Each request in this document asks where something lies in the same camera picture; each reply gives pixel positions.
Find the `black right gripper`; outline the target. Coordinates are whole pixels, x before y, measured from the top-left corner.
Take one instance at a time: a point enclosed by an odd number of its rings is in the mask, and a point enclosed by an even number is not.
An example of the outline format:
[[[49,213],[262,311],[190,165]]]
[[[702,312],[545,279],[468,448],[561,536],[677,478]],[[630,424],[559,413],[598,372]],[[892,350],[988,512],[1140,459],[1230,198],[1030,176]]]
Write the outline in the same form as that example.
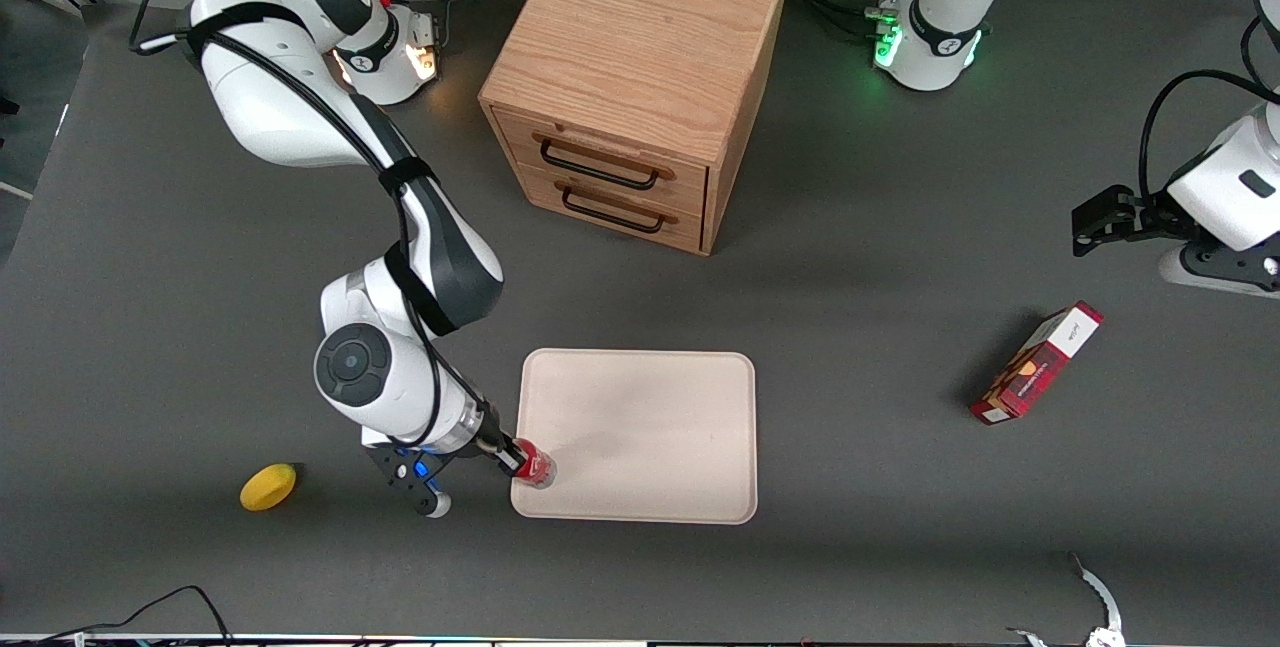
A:
[[[476,432],[476,446],[483,454],[494,459],[509,479],[529,482],[531,460],[525,455],[536,455],[538,447],[529,439],[503,432],[495,415],[483,418]]]

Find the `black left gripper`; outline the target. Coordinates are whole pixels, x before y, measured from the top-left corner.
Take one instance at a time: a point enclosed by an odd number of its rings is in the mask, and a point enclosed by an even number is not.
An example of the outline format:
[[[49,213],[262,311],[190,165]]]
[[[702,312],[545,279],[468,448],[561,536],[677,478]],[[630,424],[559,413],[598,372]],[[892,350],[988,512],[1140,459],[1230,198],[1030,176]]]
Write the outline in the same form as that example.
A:
[[[1124,184],[1108,186],[1075,206],[1071,227],[1080,228],[1073,231],[1074,258],[1084,258],[1107,243],[1146,240],[1187,243],[1202,237],[1201,224],[1166,190],[1135,196]]]

